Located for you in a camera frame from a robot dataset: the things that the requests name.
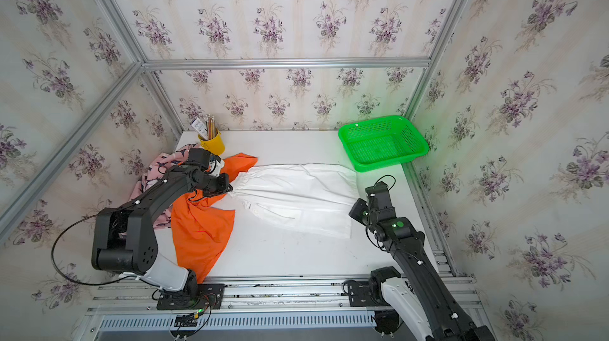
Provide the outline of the white shorts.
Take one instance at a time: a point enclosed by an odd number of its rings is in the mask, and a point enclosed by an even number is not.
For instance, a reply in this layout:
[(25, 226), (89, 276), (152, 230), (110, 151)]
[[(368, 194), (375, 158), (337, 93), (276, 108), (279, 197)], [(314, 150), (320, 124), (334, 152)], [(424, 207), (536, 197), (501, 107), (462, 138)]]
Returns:
[(359, 199), (357, 174), (324, 163), (252, 167), (229, 195), (277, 228), (336, 239), (350, 238), (349, 212)]

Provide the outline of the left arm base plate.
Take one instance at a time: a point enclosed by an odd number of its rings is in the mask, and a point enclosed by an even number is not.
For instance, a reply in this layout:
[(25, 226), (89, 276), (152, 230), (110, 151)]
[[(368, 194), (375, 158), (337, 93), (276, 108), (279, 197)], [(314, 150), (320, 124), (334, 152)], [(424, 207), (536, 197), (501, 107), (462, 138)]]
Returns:
[(159, 311), (220, 309), (226, 285), (200, 284), (195, 293), (160, 291), (156, 309)]

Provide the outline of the pink patterned garment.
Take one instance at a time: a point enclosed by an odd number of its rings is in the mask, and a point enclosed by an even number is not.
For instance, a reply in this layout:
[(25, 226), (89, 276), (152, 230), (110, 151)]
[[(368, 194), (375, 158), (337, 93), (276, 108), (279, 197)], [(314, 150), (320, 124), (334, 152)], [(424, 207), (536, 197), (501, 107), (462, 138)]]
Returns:
[(144, 169), (144, 174), (134, 186), (129, 199), (133, 200), (161, 181), (165, 173), (172, 167), (187, 161), (190, 150), (201, 148), (199, 144), (187, 144), (173, 153), (161, 153)]

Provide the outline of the orange cloth garment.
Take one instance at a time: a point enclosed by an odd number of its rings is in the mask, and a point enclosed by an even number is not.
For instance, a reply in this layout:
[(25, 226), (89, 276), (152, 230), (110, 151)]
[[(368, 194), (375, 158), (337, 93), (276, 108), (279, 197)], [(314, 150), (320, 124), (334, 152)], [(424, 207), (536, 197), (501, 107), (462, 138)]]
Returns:
[(234, 209), (214, 205), (225, 193), (205, 198), (201, 190), (187, 193), (172, 206), (171, 231), (177, 264), (195, 273), (202, 284), (230, 240), (235, 223)]

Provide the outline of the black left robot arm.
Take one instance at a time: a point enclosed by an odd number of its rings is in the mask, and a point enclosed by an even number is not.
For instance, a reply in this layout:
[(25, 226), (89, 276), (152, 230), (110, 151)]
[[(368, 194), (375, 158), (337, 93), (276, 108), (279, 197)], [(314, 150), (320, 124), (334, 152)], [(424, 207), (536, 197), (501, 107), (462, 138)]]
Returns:
[(163, 293), (186, 298), (198, 296), (196, 274), (160, 254), (154, 223), (178, 198), (201, 193), (213, 198), (232, 190), (223, 160), (202, 149), (189, 151), (186, 161), (174, 165), (133, 200), (105, 208), (96, 216), (91, 264), (95, 270), (126, 274)]

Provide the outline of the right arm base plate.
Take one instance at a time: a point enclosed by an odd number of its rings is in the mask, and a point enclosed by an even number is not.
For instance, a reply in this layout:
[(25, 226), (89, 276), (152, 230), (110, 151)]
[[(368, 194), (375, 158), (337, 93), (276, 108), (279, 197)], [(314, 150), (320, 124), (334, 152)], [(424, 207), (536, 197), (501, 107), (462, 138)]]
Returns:
[(386, 279), (381, 283), (349, 279), (343, 282), (342, 289), (350, 307), (393, 307), (416, 297), (406, 280), (401, 278)]

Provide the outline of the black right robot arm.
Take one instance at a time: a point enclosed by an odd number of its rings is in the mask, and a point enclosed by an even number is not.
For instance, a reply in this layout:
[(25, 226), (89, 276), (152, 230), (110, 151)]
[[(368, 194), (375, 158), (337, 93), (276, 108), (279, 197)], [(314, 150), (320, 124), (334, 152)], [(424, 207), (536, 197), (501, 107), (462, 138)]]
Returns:
[(494, 340), (486, 325), (477, 325), (458, 304), (425, 250), (425, 234), (398, 217), (390, 188), (382, 181), (366, 188), (349, 216), (363, 225), (371, 243), (388, 253), (395, 267), (370, 273), (370, 295), (390, 306), (418, 340)]

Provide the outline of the green plastic basket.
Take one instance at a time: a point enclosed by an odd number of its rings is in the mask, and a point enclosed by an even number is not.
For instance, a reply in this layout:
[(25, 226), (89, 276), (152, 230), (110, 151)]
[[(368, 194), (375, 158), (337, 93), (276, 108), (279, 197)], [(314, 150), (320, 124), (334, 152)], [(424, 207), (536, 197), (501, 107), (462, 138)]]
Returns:
[(430, 151), (414, 124), (397, 115), (344, 125), (338, 137), (359, 173), (410, 163)]

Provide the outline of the wooden pencils bundle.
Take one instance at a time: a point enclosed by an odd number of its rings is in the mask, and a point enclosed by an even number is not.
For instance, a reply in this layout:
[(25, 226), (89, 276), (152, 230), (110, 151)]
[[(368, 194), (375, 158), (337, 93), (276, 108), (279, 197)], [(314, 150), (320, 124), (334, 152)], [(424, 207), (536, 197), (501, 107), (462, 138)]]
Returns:
[(215, 138), (217, 135), (214, 115), (211, 115), (211, 114), (206, 115), (206, 125), (207, 125), (207, 134), (208, 134), (207, 140), (210, 141), (213, 138)]

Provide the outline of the yellow pencil cup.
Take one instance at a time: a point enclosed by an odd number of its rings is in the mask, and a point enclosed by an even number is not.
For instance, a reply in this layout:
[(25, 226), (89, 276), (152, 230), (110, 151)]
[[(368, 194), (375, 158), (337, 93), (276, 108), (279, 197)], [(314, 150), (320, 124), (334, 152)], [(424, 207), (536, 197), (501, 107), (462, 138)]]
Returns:
[(217, 132), (214, 138), (207, 140), (203, 136), (199, 135), (199, 144), (206, 151), (221, 156), (225, 152), (225, 144), (221, 138), (221, 132)]

